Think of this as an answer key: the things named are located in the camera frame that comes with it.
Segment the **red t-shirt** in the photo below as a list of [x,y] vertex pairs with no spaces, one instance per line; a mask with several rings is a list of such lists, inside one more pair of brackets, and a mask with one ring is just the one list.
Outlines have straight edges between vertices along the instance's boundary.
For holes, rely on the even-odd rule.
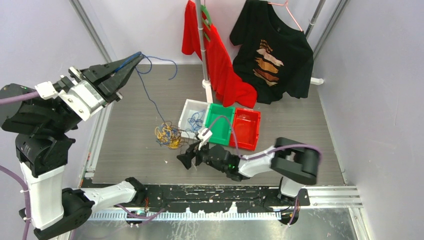
[[[220,35],[213,24],[210,30],[203,25],[203,31],[209,37],[203,42],[206,49],[207,70],[212,89],[216,92],[216,98],[224,107],[229,107],[235,102],[253,108],[256,103],[257,93],[253,86],[242,81],[234,72],[230,56],[221,41]],[[185,7],[184,36],[182,39],[182,53],[191,55],[196,52],[202,59],[199,42],[199,30],[196,17],[196,4],[191,0]]]

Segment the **pink hanger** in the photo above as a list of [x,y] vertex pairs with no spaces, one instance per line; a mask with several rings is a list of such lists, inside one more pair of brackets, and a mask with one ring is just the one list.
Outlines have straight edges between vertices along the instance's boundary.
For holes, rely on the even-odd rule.
[[295,17],[293,16],[293,14],[289,10],[289,0],[285,0],[285,3],[284,4],[279,4],[279,3],[274,3],[274,2],[268,2],[268,4],[285,7],[285,9],[287,9],[288,14],[290,14],[290,17],[294,20],[294,22],[296,23],[296,25],[299,27],[300,31],[303,32],[303,30],[302,30],[301,26],[299,25],[298,21],[296,21]]

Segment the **wood grain floor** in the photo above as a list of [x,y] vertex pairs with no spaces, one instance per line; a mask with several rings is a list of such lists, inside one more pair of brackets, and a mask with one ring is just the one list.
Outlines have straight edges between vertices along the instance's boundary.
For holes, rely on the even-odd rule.
[[[139,66],[140,71],[147,68],[146,65]],[[201,65],[178,65],[176,78],[168,80],[174,73],[173,65],[154,65],[149,74],[143,75],[143,80],[163,118],[178,124],[186,99],[205,102],[206,95],[201,87]],[[180,150],[170,150],[156,143],[154,129],[162,121],[136,73],[121,93],[123,100],[114,105],[107,125],[94,183],[118,183],[127,177],[135,177],[143,184],[279,184],[281,175],[272,171],[235,182],[206,164],[186,170],[176,158]],[[317,185],[343,185],[316,86],[311,86],[306,99],[285,94],[278,102],[271,105],[257,103],[254,109],[261,112],[256,152],[273,145],[278,137],[316,145],[323,151]],[[242,150],[242,154],[252,152]]]

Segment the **white plastic bin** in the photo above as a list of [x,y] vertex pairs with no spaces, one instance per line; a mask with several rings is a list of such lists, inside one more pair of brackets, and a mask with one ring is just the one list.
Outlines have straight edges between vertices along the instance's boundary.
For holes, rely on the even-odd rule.
[[[178,127],[181,130],[186,130],[187,132],[182,132],[181,137],[194,139],[196,137],[197,130],[201,127],[204,127],[206,118],[208,117],[209,112],[209,103],[204,101],[196,101],[191,99],[186,99],[184,108],[182,109],[181,117],[179,118]],[[202,124],[190,123],[189,120],[202,120]]]

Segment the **red plastic bin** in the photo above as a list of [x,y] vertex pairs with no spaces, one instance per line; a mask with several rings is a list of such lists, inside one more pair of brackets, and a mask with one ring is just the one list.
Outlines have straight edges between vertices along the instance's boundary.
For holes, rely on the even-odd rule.
[[[238,147],[254,151],[259,137],[259,123],[261,122],[261,112],[244,108],[235,108],[234,121],[232,127],[237,136]],[[231,133],[229,146],[236,147],[234,136]]]

